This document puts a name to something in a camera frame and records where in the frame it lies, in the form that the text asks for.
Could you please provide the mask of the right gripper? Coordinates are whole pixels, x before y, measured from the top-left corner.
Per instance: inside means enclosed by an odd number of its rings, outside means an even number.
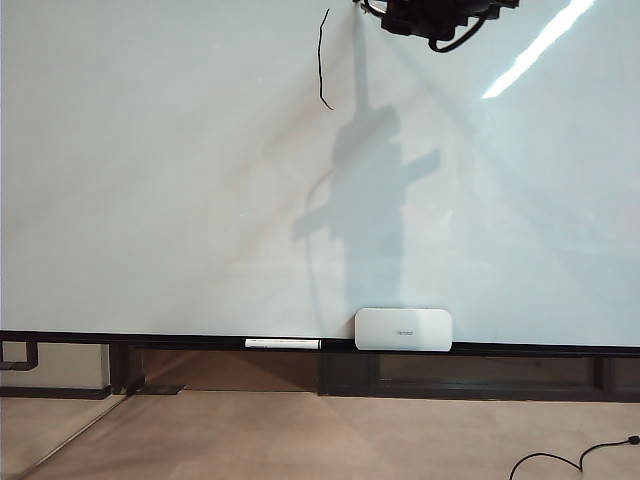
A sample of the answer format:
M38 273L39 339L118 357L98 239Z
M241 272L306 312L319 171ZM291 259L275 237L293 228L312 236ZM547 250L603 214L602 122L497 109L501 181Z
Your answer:
M502 9L516 9L519 0L455 0L456 24L471 19L496 20ZM381 27L397 35L449 35L450 8L442 1L388 1Z

